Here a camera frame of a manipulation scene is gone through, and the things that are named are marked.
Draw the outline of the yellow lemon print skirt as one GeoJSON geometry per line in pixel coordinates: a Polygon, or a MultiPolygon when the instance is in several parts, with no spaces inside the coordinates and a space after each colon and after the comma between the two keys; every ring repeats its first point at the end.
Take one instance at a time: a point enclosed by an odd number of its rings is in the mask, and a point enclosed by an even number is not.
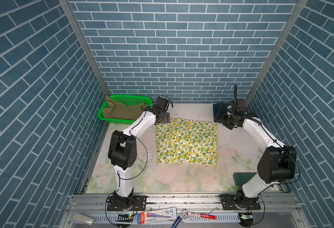
{"type": "Polygon", "coordinates": [[[216,166],[217,123],[172,119],[156,126],[157,162],[216,166]]]}

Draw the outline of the dark blue denim skirt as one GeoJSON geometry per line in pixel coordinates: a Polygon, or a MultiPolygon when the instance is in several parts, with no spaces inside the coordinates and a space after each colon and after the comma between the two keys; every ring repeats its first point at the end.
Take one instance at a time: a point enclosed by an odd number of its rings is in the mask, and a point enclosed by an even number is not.
{"type": "Polygon", "coordinates": [[[216,123],[225,123],[225,119],[228,116],[228,108],[230,107],[227,103],[216,103],[213,104],[213,120],[216,123]]]}

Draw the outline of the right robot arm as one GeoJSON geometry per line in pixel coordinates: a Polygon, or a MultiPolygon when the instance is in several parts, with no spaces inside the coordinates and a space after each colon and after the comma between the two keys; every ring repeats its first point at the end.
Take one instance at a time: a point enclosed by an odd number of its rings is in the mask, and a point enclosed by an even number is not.
{"type": "Polygon", "coordinates": [[[237,204],[256,200],[269,187],[294,178],[298,170],[296,149],[277,139],[253,112],[248,111],[243,99],[234,99],[230,104],[214,104],[213,119],[230,130],[243,128],[263,151],[257,173],[236,192],[237,204]]]}

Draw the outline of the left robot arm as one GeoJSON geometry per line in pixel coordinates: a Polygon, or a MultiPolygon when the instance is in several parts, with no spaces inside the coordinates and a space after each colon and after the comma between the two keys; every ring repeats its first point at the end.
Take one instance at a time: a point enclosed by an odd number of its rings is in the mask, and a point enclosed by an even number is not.
{"type": "Polygon", "coordinates": [[[170,106],[173,106],[170,98],[158,96],[154,104],[143,108],[140,117],[132,125],[112,134],[108,158],[116,174],[116,190],[113,197],[127,207],[130,207],[133,201],[131,167],[137,159],[137,141],[152,125],[170,122],[170,106]]]}

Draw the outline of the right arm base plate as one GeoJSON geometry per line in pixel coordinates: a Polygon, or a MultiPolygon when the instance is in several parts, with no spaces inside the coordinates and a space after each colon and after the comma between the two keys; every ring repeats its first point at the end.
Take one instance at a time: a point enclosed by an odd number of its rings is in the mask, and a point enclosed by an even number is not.
{"type": "Polygon", "coordinates": [[[234,210],[260,210],[261,206],[259,198],[247,198],[241,192],[237,192],[235,195],[222,194],[219,197],[224,211],[234,210]]]}

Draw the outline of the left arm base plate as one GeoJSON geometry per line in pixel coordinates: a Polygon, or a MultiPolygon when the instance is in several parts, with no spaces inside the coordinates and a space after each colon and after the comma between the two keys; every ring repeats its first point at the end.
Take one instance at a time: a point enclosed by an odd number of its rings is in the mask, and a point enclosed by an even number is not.
{"type": "Polygon", "coordinates": [[[147,204],[146,195],[121,197],[113,194],[108,198],[107,211],[145,211],[147,204]]]}

